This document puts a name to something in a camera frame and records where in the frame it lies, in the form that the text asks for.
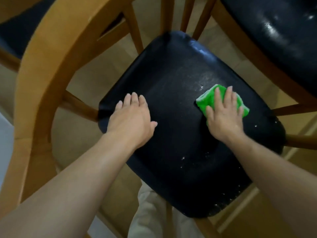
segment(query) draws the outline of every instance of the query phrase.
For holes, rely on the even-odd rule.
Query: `person's left hand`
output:
[[[145,145],[153,136],[157,122],[152,121],[143,95],[133,92],[119,101],[111,115],[107,133],[113,133],[122,140],[128,138],[135,149]]]

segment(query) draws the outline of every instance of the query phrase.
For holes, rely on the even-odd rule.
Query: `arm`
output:
[[[245,172],[264,192],[299,237],[317,237],[317,177],[256,143],[243,132],[236,94],[228,87],[221,102],[215,92],[215,110],[208,107],[211,134],[235,154]]]
[[[96,145],[0,221],[0,237],[83,237],[120,169],[156,125],[145,98],[128,94]]]

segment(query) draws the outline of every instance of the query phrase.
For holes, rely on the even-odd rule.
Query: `beige pants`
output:
[[[142,181],[139,208],[130,225],[128,238],[166,237],[166,201]],[[204,238],[194,220],[172,208],[176,238]]]

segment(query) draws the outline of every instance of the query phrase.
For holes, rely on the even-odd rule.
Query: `black seat cushion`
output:
[[[0,47],[21,59],[35,29],[54,1],[41,0],[20,15],[0,24]],[[123,14],[120,13],[102,35],[120,23],[122,18]]]
[[[250,108],[243,120],[246,134],[280,154],[285,131],[264,101],[225,63],[180,31],[153,40],[99,104],[99,128],[105,133],[126,93],[145,96],[158,126],[127,164],[189,217],[218,213],[251,183],[233,153],[210,135],[194,104],[214,84],[233,85]]]
[[[256,45],[317,97],[317,0],[221,0]]]

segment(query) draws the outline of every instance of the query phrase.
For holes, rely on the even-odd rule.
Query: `green cleaning cloth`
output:
[[[196,99],[196,104],[200,108],[200,110],[203,112],[204,116],[206,117],[206,107],[209,105],[210,107],[215,110],[215,104],[214,104],[214,95],[215,95],[215,89],[216,87],[219,87],[220,96],[222,101],[224,101],[224,95],[226,93],[227,88],[224,86],[221,86],[219,84],[215,84],[211,89],[207,90],[204,94],[200,95],[199,98]],[[237,94],[237,109],[242,106],[244,109],[242,117],[245,117],[248,115],[250,109],[247,108],[242,101],[242,98]]]

